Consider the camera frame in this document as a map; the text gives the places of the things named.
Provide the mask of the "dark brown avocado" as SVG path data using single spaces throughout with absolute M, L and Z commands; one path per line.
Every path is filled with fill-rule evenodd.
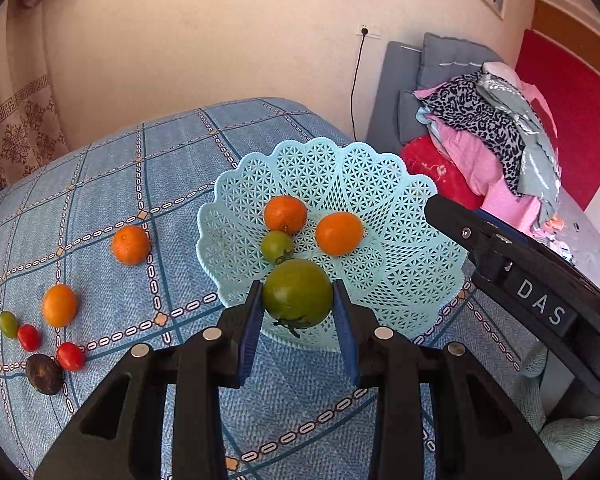
M 42 353 L 35 353 L 27 358 L 26 375 L 31 386 L 46 396 L 54 396 L 65 382 L 62 367 Z

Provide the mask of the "light blue plastic basket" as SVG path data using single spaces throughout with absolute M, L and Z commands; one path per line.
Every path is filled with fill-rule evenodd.
M 367 144 L 283 141 L 271 154 L 246 155 L 216 179 L 214 199 L 198 211 L 198 260 L 225 307 L 245 301 L 251 283 L 273 269 L 260 249 L 268 230 L 265 205 L 275 196 L 294 196 L 308 211 L 294 236 L 294 256 L 343 280 L 353 302 L 414 338 L 434 325 L 465 283 L 466 250 L 425 218 L 436 193 L 428 177 L 412 176 L 398 156 Z M 318 247 L 315 230 L 339 211 L 355 214 L 364 236 L 349 255 L 335 257 Z

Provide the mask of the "orange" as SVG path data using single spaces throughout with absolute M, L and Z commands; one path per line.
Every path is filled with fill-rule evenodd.
M 263 211 L 263 220 L 269 230 L 284 232 L 290 236 L 302 230 L 307 216 L 304 203 L 289 195 L 271 198 Z
M 53 328 L 63 328 L 72 322 L 78 307 L 76 293 L 66 284 L 57 284 L 51 287 L 43 298 L 42 315 Z
M 362 221 L 347 211 L 328 214 L 317 223 L 315 230 L 317 246 L 332 257 L 350 254 L 358 247 L 363 237 Z

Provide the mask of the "large green tomato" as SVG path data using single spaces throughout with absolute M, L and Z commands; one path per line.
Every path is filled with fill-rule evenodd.
M 268 274 L 262 288 L 262 304 L 275 326 L 295 337 L 320 325 L 332 312 L 334 291 L 328 275 L 316 263 L 287 260 Z

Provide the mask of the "small orange mandarin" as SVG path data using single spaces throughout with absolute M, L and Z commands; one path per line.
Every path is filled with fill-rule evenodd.
M 111 251 L 121 263 L 136 266 L 149 255 L 150 239 L 139 226 L 125 226 L 114 234 Z

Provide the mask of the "pink cloth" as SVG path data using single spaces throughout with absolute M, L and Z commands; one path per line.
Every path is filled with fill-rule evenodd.
M 533 84 L 521 82 L 514 86 L 522 93 L 541 119 L 558 156 L 555 122 L 546 99 Z M 494 214 L 495 217 L 509 223 L 521 232 L 530 234 L 539 230 L 534 227 L 534 220 L 540 208 L 539 201 L 529 195 L 515 196 L 509 191 L 504 180 L 501 163 L 476 136 L 445 125 L 423 105 L 418 114 L 418 119 L 427 125 L 431 136 L 442 146 L 444 154 L 448 155 L 460 170 L 471 191 L 483 197 L 482 208 L 485 211 Z

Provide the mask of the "red cushion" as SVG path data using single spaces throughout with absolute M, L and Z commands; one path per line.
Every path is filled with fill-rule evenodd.
M 483 197 L 471 191 L 454 162 L 440 153 L 429 136 L 411 140 L 404 146 L 400 157 L 405 162 L 409 174 L 430 177 L 440 195 L 470 210 L 482 206 Z

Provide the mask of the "light teal cloth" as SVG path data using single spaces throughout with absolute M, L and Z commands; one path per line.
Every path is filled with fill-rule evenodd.
M 522 93 L 506 79 L 484 72 L 476 90 L 496 112 L 505 117 L 505 131 L 513 139 L 514 154 L 498 155 L 507 185 L 519 195 L 535 197 L 540 204 L 535 229 L 558 211 L 562 170 L 541 119 Z

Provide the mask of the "red cherry tomato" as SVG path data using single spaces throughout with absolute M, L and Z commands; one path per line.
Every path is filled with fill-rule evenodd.
M 85 366 L 84 352 L 72 342 L 64 342 L 57 348 L 56 360 L 68 372 L 77 372 Z

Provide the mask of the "leopard print cloth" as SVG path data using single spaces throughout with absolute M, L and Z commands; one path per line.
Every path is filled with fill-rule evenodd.
M 417 99 L 445 125 L 476 136 L 498 159 L 509 191 L 518 191 L 524 141 L 513 119 L 479 92 L 484 70 L 453 77 L 437 88 L 422 89 Z

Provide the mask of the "orange on bed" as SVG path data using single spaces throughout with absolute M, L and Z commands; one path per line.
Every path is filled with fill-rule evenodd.
M 43 298 L 42 315 L 53 328 L 63 328 L 72 322 L 78 307 L 76 293 L 66 284 L 57 284 L 51 287 Z

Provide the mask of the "grey pillow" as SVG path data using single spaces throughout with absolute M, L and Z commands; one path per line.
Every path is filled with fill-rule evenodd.
M 399 41 L 387 44 L 365 142 L 378 153 L 399 154 L 398 106 L 402 90 L 415 90 L 420 50 Z
M 417 89 L 434 88 L 454 77 L 475 73 L 486 62 L 503 62 L 503 59 L 483 44 L 426 32 Z

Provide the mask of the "red headboard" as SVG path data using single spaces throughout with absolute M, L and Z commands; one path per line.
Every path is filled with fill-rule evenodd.
M 600 187 L 600 75 L 533 30 L 524 33 L 516 72 L 546 99 L 557 128 L 562 185 L 586 208 Z

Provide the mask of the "orange in basket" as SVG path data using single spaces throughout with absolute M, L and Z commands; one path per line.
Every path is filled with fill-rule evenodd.
M 271 198 L 263 211 L 263 220 L 269 230 L 284 232 L 290 236 L 302 230 L 307 216 L 304 203 L 289 195 Z

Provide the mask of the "blue patterned bedspread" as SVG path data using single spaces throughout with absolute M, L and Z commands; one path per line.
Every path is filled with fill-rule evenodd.
M 250 153 L 271 154 L 287 140 L 346 137 L 302 105 L 275 98 L 216 104 L 144 122 L 62 156 L 0 191 L 0 314 L 35 326 L 41 347 L 27 352 L 0 331 L 0 450 L 20 479 L 31 478 L 79 408 L 134 344 L 176 346 L 214 325 L 226 308 L 197 256 L 198 211 L 216 179 Z M 111 251 L 114 234 L 139 226 L 150 253 L 136 266 Z M 412 338 L 443 348 L 461 342 L 531 416 L 540 412 L 530 376 L 533 337 L 470 281 Z M 78 296 L 72 322 L 53 328 L 42 315 L 46 292 L 68 285 Z M 85 366 L 64 370 L 54 396 L 33 388 L 26 361 L 56 362 L 76 344 Z

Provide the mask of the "small green tomato in basket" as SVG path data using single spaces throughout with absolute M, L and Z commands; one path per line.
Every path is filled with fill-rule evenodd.
M 285 232 L 270 231 L 262 240 L 261 254 L 268 263 L 276 266 L 292 257 L 294 240 Z

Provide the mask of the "beige patterned curtain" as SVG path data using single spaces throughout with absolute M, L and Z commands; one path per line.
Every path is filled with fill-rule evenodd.
M 0 5 L 0 189 L 68 153 L 48 73 L 42 1 Z

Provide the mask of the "white wall socket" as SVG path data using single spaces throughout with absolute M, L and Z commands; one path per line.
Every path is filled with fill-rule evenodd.
M 379 40 L 381 38 L 381 29 L 377 25 L 362 24 L 356 29 L 356 34 L 361 37 Z

